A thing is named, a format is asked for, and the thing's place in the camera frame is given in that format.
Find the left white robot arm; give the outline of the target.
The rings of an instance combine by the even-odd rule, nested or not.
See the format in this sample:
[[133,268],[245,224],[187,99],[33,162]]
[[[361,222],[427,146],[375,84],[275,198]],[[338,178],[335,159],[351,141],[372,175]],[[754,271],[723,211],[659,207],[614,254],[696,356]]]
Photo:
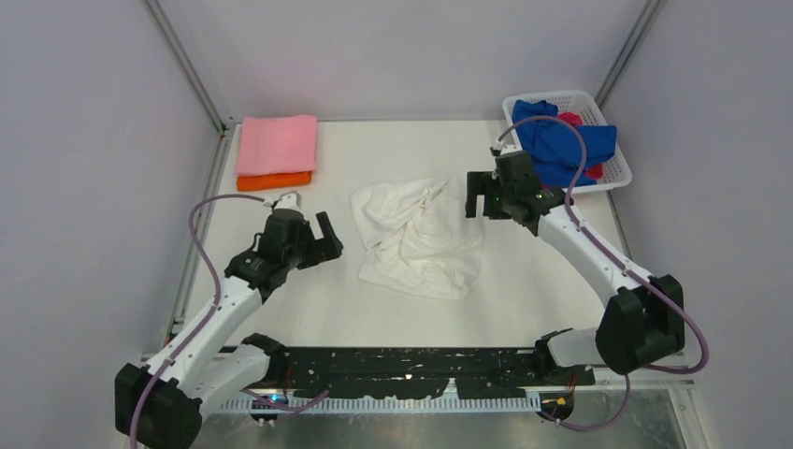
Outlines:
[[286,347],[253,333],[220,362],[224,344],[282,287],[293,270],[341,257],[343,244],[326,212],[315,237],[301,195],[257,197],[270,210],[252,244],[224,270],[209,265],[214,293],[201,311],[140,366],[126,364],[114,381],[115,426],[137,448],[188,448],[205,418],[231,396],[259,382],[274,387],[289,370]]

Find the white printed t shirt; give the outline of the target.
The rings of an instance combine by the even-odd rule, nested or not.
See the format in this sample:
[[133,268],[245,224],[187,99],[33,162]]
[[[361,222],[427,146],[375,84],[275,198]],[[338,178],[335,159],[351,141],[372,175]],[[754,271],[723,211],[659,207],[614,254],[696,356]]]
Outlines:
[[463,300],[479,274],[483,225],[465,217],[454,178],[384,182],[351,195],[365,248],[358,279],[416,296]]

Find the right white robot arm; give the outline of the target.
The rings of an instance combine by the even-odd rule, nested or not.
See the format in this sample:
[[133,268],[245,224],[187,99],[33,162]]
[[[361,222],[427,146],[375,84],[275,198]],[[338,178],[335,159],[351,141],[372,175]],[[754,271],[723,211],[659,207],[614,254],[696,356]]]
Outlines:
[[542,186],[526,152],[496,152],[494,159],[493,170],[466,176],[466,217],[526,228],[571,263],[604,306],[596,327],[557,330],[537,340],[537,377],[557,384],[572,366],[583,365],[629,374],[683,350],[682,285],[635,265],[605,241],[563,189]]

